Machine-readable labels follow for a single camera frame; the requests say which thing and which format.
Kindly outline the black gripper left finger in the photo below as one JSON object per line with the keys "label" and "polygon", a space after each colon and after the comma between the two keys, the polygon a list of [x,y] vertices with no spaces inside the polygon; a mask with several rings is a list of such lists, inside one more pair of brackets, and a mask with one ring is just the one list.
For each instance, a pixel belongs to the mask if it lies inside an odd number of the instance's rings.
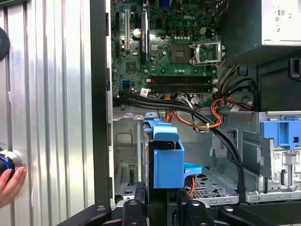
{"label": "black gripper left finger", "polygon": [[115,209],[103,204],[93,204],[67,220],[60,226],[146,226],[146,188],[138,182],[134,199],[122,200]]}

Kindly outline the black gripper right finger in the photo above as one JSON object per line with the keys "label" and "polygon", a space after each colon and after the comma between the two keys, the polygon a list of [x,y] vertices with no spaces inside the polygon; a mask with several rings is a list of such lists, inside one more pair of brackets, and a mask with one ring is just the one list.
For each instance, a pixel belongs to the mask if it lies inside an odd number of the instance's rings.
{"label": "black gripper right finger", "polygon": [[210,208],[185,189],[166,190],[167,226],[284,226],[292,223],[292,203],[226,203]]}

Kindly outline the person hand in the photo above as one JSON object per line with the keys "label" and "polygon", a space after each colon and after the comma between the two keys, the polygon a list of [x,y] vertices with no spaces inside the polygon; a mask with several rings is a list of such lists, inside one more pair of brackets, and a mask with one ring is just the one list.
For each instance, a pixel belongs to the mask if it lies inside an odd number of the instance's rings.
{"label": "person hand", "polygon": [[0,207],[10,204],[19,194],[26,176],[26,168],[19,167],[13,174],[12,178],[9,176],[12,169],[7,169],[0,177]]}

